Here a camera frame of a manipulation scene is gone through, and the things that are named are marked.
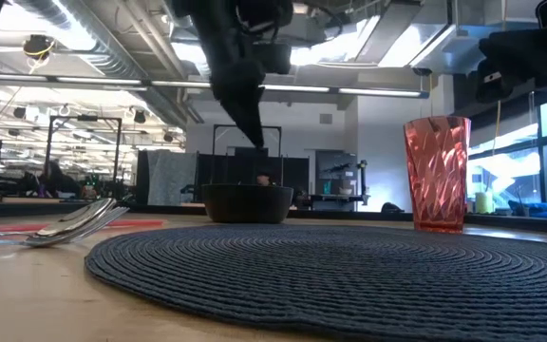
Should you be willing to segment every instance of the red object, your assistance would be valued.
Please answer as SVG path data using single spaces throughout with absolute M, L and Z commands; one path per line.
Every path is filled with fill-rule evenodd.
M 140 226 L 140 227 L 154 227 L 163 225 L 162 219 L 118 219 L 109 223 L 107 227 L 127 227 L 127 226 Z M 34 223 L 34 224 L 9 224 L 1 225 L 0 232 L 35 232 L 40 229 L 48 227 L 48 223 Z
M 405 124 L 416 230 L 461 233 L 470 121 L 432 117 Z

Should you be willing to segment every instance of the pink textured glass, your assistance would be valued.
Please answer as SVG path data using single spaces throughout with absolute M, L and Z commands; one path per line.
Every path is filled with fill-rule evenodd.
M 470 121 L 431 117 L 405 124 L 415 229 L 461 233 Z

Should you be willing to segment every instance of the dark blue woven placemat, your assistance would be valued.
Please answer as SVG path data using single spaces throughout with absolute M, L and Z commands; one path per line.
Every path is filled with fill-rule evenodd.
M 168 307 L 262 328 L 347 340 L 547 341 L 547 243 L 225 225 L 114 237 L 85 266 Z

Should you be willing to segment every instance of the black bowl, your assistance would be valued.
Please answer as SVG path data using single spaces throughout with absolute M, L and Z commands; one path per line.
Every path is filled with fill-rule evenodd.
M 280 223 L 292 202 L 292 188 L 280 186 L 207 184 L 201 194 L 210 219 L 222 223 Z

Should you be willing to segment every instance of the table surface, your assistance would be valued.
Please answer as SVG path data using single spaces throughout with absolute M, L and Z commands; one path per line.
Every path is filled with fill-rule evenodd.
M 212 224 L 206 217 L 126 215 L 166 219 L 166 228 Z M 6 218 L 0 224 L 57 218 Z M 288 219 L 292 224 L 387 226 L 409 222 Z M 84 256 L 98 241 L 137 228 L 109 228 L 56 248 L 0 246 L 0 341 L 321 341 L 300 333 L 270 332 L 178 313 L 117 291 L 87 275 Z M 546 241 L 547 234 L 467 226 L 466 234 Z

